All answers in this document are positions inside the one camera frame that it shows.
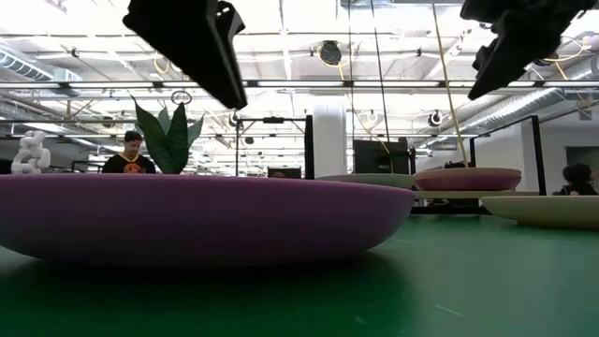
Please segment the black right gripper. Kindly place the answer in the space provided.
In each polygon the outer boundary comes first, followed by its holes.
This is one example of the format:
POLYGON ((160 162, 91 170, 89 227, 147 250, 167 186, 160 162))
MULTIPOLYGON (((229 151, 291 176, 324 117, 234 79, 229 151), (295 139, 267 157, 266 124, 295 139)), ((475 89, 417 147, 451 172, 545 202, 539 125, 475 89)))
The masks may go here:
POLYGON ((464 0, 460 17, 489 25, 498 35, 476 53, 475 84, 468 98, 476 100, 505 87, 525 73, 525 66, 546 58, 560 45, 560 34, 597 0, 464 0), (540 37, 517 33, 534 31, 540 37))

